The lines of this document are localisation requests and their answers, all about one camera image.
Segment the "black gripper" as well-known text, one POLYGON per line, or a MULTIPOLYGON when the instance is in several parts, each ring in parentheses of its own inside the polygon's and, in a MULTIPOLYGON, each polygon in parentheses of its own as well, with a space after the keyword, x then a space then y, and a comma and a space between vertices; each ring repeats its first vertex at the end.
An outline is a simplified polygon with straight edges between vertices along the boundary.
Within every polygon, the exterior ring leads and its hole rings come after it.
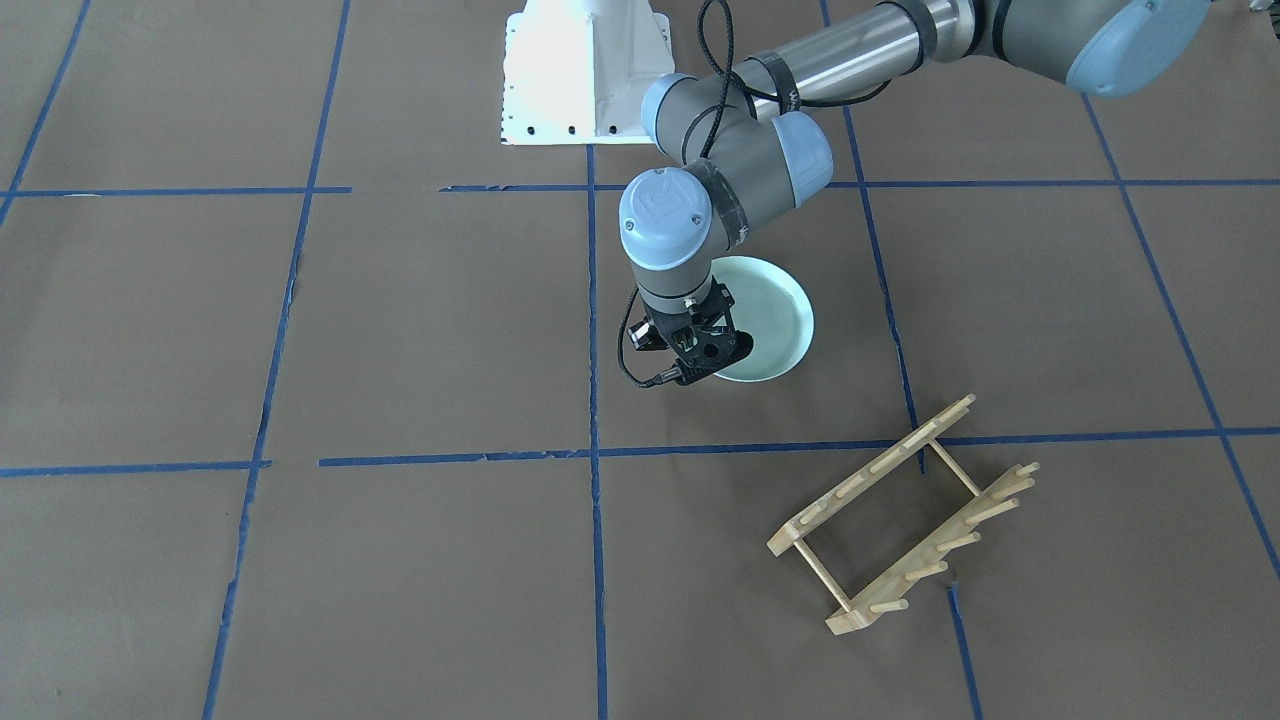
POLYGON ((628 328, 628 341, 641 352, 669 350, 673 365, 654 377, 628 379, 637 387, 655 387, 669 382, 690 386, 714 375, 748 357, 754 338, 733 324, 733 296, 722 283, 712 283, 709 295, 691 304, 685 313, 659 313, 645 307, 644 319, 628 328))

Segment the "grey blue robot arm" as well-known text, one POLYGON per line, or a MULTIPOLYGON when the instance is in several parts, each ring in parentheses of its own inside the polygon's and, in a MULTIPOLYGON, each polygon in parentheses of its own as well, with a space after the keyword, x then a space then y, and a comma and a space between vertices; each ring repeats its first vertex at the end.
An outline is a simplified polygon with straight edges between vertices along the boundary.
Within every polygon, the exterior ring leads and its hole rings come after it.
POLYGON ((832 181, 814 111, 867 102, 899 77, 973 55, 1124 97, 1185 51, 1208 10, 1207 1, 879 1, 767 53, 737 59, 728 44, 705 78, 662 76, 640 117, 671 165, 636 176, 621 195, 630 302, 644 315, 622 323, 618 340, 675 360, 637 386, 690 386, 753 352, 712 265, 832 181))

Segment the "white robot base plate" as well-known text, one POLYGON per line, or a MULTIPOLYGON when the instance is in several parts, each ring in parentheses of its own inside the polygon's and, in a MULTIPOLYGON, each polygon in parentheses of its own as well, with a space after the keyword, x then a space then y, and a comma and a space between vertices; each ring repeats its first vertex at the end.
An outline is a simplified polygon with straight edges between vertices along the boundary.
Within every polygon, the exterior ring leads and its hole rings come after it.
POLYGON ((504 40, 502 143, 649 143, 643 97, 675 70, 669 18, 650 3, 527 1, 504 40))

